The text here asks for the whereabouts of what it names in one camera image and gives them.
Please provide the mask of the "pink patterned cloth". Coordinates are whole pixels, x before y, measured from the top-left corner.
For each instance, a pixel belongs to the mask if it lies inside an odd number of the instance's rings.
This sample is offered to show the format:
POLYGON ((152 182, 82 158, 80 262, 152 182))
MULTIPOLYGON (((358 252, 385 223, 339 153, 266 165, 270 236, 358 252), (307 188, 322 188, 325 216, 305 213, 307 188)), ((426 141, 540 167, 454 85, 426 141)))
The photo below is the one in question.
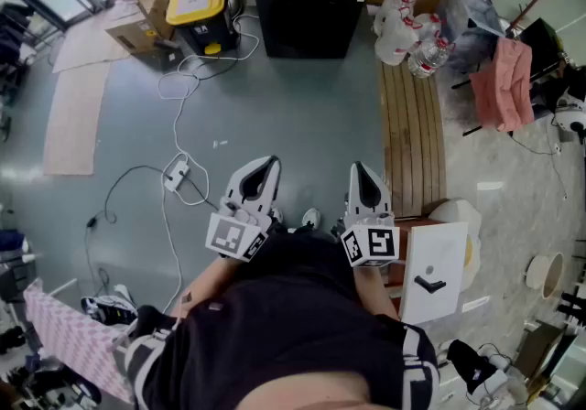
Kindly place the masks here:
POLYGON ((109 395, 132 404, 133 392, 114 352, 127 342, 130 326, 106 326, 43 290, 35 279, 23 293, 26 317, 46 352, 109 395))

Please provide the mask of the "black and white sneakers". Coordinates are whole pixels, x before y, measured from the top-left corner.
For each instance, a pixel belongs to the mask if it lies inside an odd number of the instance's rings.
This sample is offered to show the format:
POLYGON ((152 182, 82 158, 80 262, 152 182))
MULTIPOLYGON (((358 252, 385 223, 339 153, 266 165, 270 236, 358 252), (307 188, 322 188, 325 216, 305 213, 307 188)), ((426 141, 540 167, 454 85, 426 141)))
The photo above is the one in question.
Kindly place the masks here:
POLYGON ((137 318, 137 307, 128 288, 118 284, 113 295, 82 297, 83 313, 105 326, 130 325, 137 318))

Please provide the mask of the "black bin with yellow lid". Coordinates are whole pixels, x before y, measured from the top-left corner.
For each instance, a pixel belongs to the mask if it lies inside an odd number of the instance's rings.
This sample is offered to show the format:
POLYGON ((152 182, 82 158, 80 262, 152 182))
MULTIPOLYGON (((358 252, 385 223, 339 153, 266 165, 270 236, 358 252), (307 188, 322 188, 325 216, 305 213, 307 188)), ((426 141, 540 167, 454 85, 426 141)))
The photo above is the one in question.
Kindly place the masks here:
POLYGON ((214 56, 236 47, 229 0, 169 0, 166 21, 198 55, 214 56))

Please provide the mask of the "person's black clothing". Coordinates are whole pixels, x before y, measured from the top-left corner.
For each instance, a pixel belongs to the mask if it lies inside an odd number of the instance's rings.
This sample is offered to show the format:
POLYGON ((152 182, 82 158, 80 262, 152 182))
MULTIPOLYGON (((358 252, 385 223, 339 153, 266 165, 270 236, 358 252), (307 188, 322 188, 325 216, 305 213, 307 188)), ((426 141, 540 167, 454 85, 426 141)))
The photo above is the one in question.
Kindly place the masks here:
POLYGON ((330 237, 279 232, 187 317, 141 307, 125 355, 136 410, 429 410, 427 334, 366 310, 353 269, 330 237))

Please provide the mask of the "slatted wooden bench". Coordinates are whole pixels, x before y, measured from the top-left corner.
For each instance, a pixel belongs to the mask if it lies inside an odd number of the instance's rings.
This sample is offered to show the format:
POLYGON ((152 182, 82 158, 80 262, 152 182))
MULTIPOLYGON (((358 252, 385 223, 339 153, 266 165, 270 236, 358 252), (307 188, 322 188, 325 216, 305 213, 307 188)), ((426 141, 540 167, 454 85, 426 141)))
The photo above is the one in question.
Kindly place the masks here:
POLYGON ((406 63, 377 63, 384 143, 383 181, 397 218, 431 213, 447 198, 440 102, 434 77, 414 77, 406 63))

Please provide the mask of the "flat cardboard sheet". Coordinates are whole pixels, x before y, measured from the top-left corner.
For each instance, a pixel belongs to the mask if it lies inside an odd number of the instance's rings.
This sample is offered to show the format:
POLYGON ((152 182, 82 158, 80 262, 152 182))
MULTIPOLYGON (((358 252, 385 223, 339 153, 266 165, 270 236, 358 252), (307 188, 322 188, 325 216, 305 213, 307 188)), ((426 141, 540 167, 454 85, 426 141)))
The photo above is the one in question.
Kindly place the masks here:
POLYGON ((110 64, 94 63, 59 74, 45 136, 44 173, 90 176, 110 64))

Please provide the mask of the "person's right forearm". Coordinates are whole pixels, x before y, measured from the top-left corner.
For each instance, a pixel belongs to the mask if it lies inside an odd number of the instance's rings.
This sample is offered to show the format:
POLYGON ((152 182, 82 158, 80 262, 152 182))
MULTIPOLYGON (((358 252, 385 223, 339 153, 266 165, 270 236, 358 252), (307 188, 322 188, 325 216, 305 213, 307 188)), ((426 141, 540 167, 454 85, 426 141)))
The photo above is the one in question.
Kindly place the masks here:
POLYGON ((378 267, 356 267, 353 269, 353 277, 358 297, 366 310, 373 315, 385 315, 399 320, 378 267))

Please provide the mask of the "grey blue bag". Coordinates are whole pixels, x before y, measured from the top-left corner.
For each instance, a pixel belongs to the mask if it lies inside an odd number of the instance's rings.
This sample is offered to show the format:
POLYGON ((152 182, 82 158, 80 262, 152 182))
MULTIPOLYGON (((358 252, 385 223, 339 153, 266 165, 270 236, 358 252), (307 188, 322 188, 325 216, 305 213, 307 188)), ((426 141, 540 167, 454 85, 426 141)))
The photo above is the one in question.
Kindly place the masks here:
POLYGON ((440 35, 450 44, 447 66, 468 73, 494 55, 505 36, 490 0, 439 0, 440 35))

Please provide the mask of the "clear water bottle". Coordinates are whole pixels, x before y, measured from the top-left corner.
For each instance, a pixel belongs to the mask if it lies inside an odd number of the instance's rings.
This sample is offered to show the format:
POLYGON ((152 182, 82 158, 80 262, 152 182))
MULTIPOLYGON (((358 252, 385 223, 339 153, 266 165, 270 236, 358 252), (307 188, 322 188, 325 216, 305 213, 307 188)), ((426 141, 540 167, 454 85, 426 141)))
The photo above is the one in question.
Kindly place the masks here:
POLYGON ((436 38, 422 42, 409 55, 407 66, 414 77, 426 79, 447 62, 449 55, 450 43, 445 38, 436 38))

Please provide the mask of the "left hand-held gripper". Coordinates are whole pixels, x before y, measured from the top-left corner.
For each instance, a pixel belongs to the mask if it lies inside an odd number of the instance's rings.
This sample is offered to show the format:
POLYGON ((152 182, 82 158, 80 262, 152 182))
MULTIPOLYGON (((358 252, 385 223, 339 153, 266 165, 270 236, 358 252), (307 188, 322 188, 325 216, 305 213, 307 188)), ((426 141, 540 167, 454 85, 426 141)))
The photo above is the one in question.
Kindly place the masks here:
POLYGON ((280 160, 263 156, 232 174, 226 197, 210 217, 205 240, 209 250, 245 263, 254 258, 268 238, 272 218, 267 213, 276 199, 280 173, 280 160))

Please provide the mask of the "wooden coat rack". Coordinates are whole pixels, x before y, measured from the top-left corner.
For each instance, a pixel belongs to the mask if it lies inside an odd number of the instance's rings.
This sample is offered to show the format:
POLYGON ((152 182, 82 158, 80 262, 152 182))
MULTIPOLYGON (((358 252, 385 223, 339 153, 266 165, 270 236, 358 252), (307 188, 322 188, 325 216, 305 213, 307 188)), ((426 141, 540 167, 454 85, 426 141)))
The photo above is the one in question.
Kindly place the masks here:
POLYGON ((520 8, 520 12, 517 15, 517 17, 509 24, 509 26, 507 27, 507 29, 505 30, 505 34, 508 36, 509 34, 511 34, 516 27, 519 25, 519 23, 526 17, 526 15, 529 13, 529 11, 536 5, 536 3, 538 3, 541 0, 531 0, 528 4, 526 4, 525 6, 519 6, 520 8))

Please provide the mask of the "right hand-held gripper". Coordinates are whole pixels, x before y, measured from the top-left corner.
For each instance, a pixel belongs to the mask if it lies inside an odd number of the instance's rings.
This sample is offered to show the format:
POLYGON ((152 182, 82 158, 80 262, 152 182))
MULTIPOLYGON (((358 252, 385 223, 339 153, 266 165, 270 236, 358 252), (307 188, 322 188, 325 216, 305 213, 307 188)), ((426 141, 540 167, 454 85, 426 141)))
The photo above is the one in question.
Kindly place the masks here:
POLYGON ((351 267, 383 267, 399 260, 399 228, 395 226, 392 200, 384 181, 367 165, 355 161, 350 169, 346 215, 364 217, 341 235, 342 248, 351 267))

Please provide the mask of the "person's left forearm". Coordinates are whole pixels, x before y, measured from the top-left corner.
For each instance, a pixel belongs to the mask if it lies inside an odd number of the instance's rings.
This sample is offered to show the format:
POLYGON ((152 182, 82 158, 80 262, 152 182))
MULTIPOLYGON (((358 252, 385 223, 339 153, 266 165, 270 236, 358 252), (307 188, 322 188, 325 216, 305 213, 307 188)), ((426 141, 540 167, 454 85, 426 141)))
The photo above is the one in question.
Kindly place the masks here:
POLYGON ((171 312, 174 318, 185 318, 201 302, 217 297, 232 283, 233 277, 243 262, 230 258, 216 258, 179 295, 171 312))

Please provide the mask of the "round beige basket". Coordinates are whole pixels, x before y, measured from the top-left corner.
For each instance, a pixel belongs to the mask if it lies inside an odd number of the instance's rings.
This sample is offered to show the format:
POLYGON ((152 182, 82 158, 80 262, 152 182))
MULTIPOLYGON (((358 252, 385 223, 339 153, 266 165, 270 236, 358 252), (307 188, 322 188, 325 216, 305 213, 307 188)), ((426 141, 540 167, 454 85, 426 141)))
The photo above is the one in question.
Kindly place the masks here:
POLYGON ((536 255, 527 266, 525 284, 536 290, 541 298, 549 299, 558 287, 563 268, 563 253, 536 255))

